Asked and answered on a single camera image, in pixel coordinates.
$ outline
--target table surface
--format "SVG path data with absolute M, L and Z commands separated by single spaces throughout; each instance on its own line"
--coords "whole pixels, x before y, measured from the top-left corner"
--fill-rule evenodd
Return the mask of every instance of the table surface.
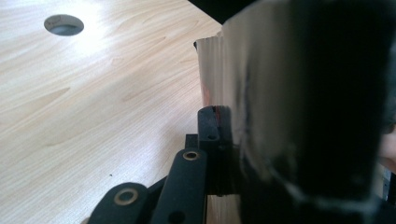
M 68 14 L 84 30 L 48 32 Z M 123 182 L 169 172 L 202 107 L 186 0 L 0 3 L 0 223 L 81 223 Z

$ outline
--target metal grommet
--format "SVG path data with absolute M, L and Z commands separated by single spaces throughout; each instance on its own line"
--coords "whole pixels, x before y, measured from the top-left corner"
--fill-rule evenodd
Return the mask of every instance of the metal grommet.
M 136 189 L 122 189 L 114 197 L 114 203 L 121 206 L 128 205 L 134 203 L 138 195 Z
M 195 151 L 188 151 L 183 153 L 183 158 L 187 161 L 195 161 L 199 159 L 199 153 Z

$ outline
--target light wood laminate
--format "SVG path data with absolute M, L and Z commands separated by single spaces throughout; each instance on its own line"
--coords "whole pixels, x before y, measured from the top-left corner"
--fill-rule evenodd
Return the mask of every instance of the light wood laminate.
M 44 20 L 80 18 L 53 35 Z M 0 3 L 0 223 L 81 223 L 123 182 L 169 172 L 202 107 L 188 1 Z

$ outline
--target black metal bracket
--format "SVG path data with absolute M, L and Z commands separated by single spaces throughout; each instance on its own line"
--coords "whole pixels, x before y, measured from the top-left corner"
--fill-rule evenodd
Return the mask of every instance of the black metal bracket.
M 114 187 L 97 204 L 88 224 L 205 223 L 206 195 L 237 194 L 240 190 L 236 185 L 240 176 L 231 162 L 229 118 L 223 106 L 201 109 L 198 134 L 186 135 L 185 149 L 176 154 L 168 177 L 148 189 L 136 183 Z M 395 210 L 383 202 L 376 223 L 393 223 L 394 218 Z

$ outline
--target round hole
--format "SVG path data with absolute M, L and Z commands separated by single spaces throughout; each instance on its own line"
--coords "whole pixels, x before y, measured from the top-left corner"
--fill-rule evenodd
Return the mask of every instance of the round hole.
M 199 154 L 194 151 L 188 151 L 183 154 L 183 158 L 188 161 L 195 161 L 195 160 L 198 160 Z
M 114 197 L 114 203 L 118 205 L 128 205 L 134 203 L 138 196 L 136 189 L 122 189 Z
M 55 35 L 77 35 L 84 29 L 84 23 L 73 16 L 55 15 L 44 21 L 44 27 Z
M 183 212 L 176 211 L 169 215 L 168 222 L 171 224 L 180 224 L 186 219 L 186 216 Z
M 207 136 L 207 138 L 210 139 L 210 140 L 215 140 L 215 139 L 216 139 L 216 136 L 210 134 L 210 135 Z

